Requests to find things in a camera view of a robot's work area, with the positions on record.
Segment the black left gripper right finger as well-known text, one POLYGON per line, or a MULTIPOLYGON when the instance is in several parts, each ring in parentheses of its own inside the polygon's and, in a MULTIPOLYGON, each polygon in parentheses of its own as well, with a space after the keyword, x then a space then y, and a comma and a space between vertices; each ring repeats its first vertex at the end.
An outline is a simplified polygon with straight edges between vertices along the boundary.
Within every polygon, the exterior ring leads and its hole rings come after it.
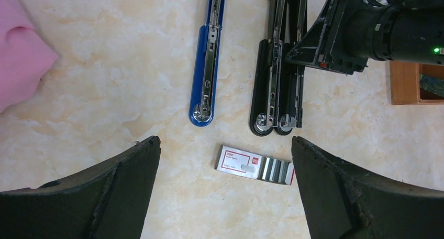
POLYGON ((443 192, 371 172, 292 139, 311 238, 443 238, 443 192))

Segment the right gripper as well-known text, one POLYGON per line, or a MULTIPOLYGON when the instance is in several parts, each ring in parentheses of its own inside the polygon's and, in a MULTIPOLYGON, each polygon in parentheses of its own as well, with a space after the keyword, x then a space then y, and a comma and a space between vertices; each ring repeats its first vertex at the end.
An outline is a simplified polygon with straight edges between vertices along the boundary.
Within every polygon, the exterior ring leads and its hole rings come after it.
POLYGON ((368 61, 443 65, 443 0, 326 0, 285 61, 342 74, 368 61))

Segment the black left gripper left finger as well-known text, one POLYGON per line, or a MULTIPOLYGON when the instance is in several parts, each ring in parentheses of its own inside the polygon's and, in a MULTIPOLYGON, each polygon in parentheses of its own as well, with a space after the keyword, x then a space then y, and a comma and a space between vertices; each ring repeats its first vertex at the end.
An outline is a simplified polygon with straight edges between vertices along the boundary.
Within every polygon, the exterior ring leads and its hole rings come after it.
POLYGON ((161 155, 151 136, 39 188, 1 193, 1 238, 140 238, 161 155))

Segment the blue stapler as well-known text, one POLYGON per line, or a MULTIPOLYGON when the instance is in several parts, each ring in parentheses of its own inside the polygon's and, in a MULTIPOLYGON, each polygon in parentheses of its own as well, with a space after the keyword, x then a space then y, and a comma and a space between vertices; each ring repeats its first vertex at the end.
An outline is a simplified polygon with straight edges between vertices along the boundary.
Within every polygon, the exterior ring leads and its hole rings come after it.
POLYGON ((214 117, 219 46, 225 0, 208 0, 207 18, 199 29, 189 118, 198 127, 214 117))

